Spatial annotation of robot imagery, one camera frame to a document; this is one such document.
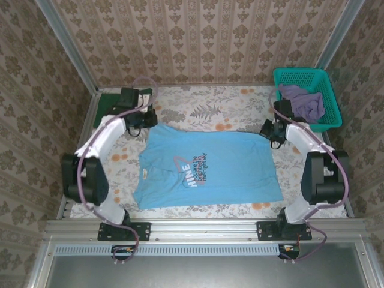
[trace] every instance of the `patterned wallpaper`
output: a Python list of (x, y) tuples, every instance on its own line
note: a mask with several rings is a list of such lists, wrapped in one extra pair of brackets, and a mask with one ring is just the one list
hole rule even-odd
[(371, 240), (384, 264), (383, 0), (366, 0), (328, 73), (344, 122), (330, 137), (350, 155), (353, 211), (357, 217), (366, 218)]
[(98, 86), (271, 83), (313, 67), (346, 0), (53, 0)]
[(22, 287), (90, 96), (34, 1), (0, 1), (0, 287)]

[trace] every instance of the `purple cloth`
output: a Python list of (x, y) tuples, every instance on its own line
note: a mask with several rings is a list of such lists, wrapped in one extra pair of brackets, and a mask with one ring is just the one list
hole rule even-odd
[(318, 93), (308, 93), (306, 89), (296, 85), (284, 86), (280, 84), (278, 90), (283, 99), (290, 100), (292, 112), (296, 117), (303, 117), (308, 123), (317, 123), (325, 114), (323, 105), (323, 95)]

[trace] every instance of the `fabric mat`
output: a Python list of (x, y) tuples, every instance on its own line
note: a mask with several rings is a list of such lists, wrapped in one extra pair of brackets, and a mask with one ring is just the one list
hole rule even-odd
[[(258, 133), (273, 113), (268, 104), (271, 86), (182, 86), (162, 87), (155, 103), (159, 122), (194, 131), (247, 131)], [(240, 205), (182, 206), (139, 210), (133, 193), (139, 181), (139, 154), (145, 149), (148, 130), (138, 138), (125, 133), (103, 163), (115, 201), (132, 218), (275, 218), (282, 207), (301, 193), (304, 161), (299, 151), (286, 143), (272, 155), (284, 200)], [(71, 218), (95, 217), (82, 205), (74, 204)], [(344, 208), (322, 210), (316, 218), (346, 217)]]

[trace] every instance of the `plastic basket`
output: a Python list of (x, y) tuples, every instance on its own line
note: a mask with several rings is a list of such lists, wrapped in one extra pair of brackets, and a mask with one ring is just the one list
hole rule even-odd
[[(326, 71), (313, 68), (277, 68), (274, 70), (274, 81), (276, 87), (282, 83), (283, 85), (297, 85), (305, 88), (309, 93), (322, 93), (326, 112), (317, 124), (310, 124), (312, 131), (324, 132), (342, 125), (343, 121)], [(277, 91), (276, 94), (277, 99), (280, 100), (280, 92)]]

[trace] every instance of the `purple cable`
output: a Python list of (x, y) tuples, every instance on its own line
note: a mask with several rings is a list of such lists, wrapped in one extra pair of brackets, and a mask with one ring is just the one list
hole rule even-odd
[[(273, 111), (280, 117), (282, 117), (283, 119), (285, 119), (286, 121), (298, 126), (299, 128), (303, 129), (320, 147), (322, 147), (324, 149), (324, 151), (331, 157), (331, 159), (334, 161), (334, 163), (336, 164), (336, 166), (338, 167), (341, 175), (343, 176), (343, 180), (344, 180), (344, 196), (342, 198), (341, 201), (335, 203), (335, 204), (331, 204), (331, 205), (319, 205), (319, 207), (317, 207), (317, 209), (313, 210), (312, 212), (310, 212), (309, 214), (307, 214), (305, 217), (304, 217), (304, 220), (305, 220), (305, 223), (313, 230), (321, 233), (322, 235), (324, 235), (324, 239), (323, 241), (314, 249), (312, 250), (311, 252), (309, 252), (308, 254), (302, 256), (302, 257), (299, 257), (297, 259), (291, 259), (291, 260), (294, 260), (294, 261), (300, 261), (300, 260), (304, 260), (306, 259), (307, 257), (311, 256), (313, 253), (315, 253), (316, 251), (318, 251), (320, 248), (323, 247), (323, 245), (325, 244), (326, 240), (327, 240), (327, 235), (324, 231), (318, 229), (318, 228), (315, 228), (313, 227), (307, 220), (313, 216), (318, 210), (321, 210), (321, 209), (329, 209), (329, 208), (336, 208), (336, 207), (340, 207), (342, 205), (344, 205), (345, 201), (348, 199), (348, 194), (349, 194), (349, 183), (348, 183), (348, 177), (347, 177), (347, 174), (343, 168), (343, 166), (341, 165), (341, 163), (337, 160), (337, 158), (335, 157), (334, 154), (332, 154), (332, 152), (324, 145), (323, 142), (321, 142), (317, 137), (316, 135), (306, 126), (303, 126), (301, 125), (300, 123), (297, 123), (296, 121), (292, 120), (292, 119), (289, 119), (288, 117), (285, 117), (283, 114), (281, 114), (279, 111), (277, 111), (275, 109), (275, 107), (273, 106), (273, 103), (272, 103), (272, 95), (274, 92), (276, 92), (277, 88), (273, 89), (271, 91), (271, 93), (269, 94), (269, 97), (268, 97), (268, 102), (269, 102), (269, 105), (272, 107)], [(281, 255), (283, 255), (284, 257), (290, 259), (290, 257), (288, 257), (287, 255), (285, 254), (282, 254), (280, 253)]]
[(155, 96), (153, 96), (151, 99), (149, 99), (147, 105), (144, 105), (142, 107), (138, 107), (138, 108), (135, 108), (135, 109), (132, 109), (132, 110), (128, 110), (128, 111), (125, 111), (125, 112), (122, 112), (118, 115), (116, 115), (115, 117), (109, 119), (95, 134), (94, 136), (92, 136), (92, 139), (91, 141), (89, 142), (89, 145), (85, 148), (84, 150), (84, 153), (80, 156), (80, 159), (79, 159), (79, 164), (77, 166), (77, 188), (79, 189), (79, 196), (80, 196), (80, 200), (82, 201), (84, 207), (90, 211), (90, 212), (93, 212), (98, 218), (100, 218), (102, 221), (105, 221), (107, 224), (111, 225), (111, 226), (115, 226), (117, 228), (122, 228), (122, 229), (126, 229), (126, 230), (129, 230), (133, 233), (134, 237), (135, 237), (135, 241), (136, 241), (136, 244), (135, 244), (135, 248), (133, 250), (133, 252), (131, 253), (131, 255), (125, 260), (125, 261), (128, 261), (130, 260), (133, 255), (136, 253), (138, 247), (139, 247), (139, 236), (137, 234), (137, 232), (135, 230), (133, 230), (131, 227), (129, 226), (125, 226), (125, 225), (118, 225), (118, 224), (115, 224), (113, 222), (110, 222), (109, 220), (105, 219), (102, 215), (100, 215), (99, 213), (95, 212), (94, 211), (94, 208), (93, 207), (89, 207), (88, 206), (88, 203), (85, 199), (85, 196), (84, 196), (84, 191), (83, 191), (83, 185), (82, 185), (82, 176), (81, 176), (81, 173), (82, 173), (82, 166), (83, 166), (83, 162), (84, 162), (84, 159), (85, 159), (85, 155), (88, 153), (90, 147), (95, 143), (97, 137), (101, 134), (101, 132), (103, 132), (103, 130), (109, 125), (111, 124), (113, 121), (117, 120), (118, 118), (121, 118), (121, 117), (124, 117), (125, 115), (128, 115), (128, 114), (131, 114), (131, 113), (134, 113), (136, 111), (140, 111), (142, 109), (145, 109), (147, 108), (148, 106), (152, 105), (152, 103), (155, 101), (155, 99), (157, 98), (158, 96), (158, 85), (156, 83), (155, 80), (153, 80), (152, 78), (150, 77), (147, 77), (147, 76), (139, 76), (138, 78), (136, 78), (133, 83), (131, 84), (132, 88), (134, 86), (136, 86), (136, 84), (138, 83), (138, 81), (140, 80), (148, 80), (150, 81), (154, 88), (155, 88)]

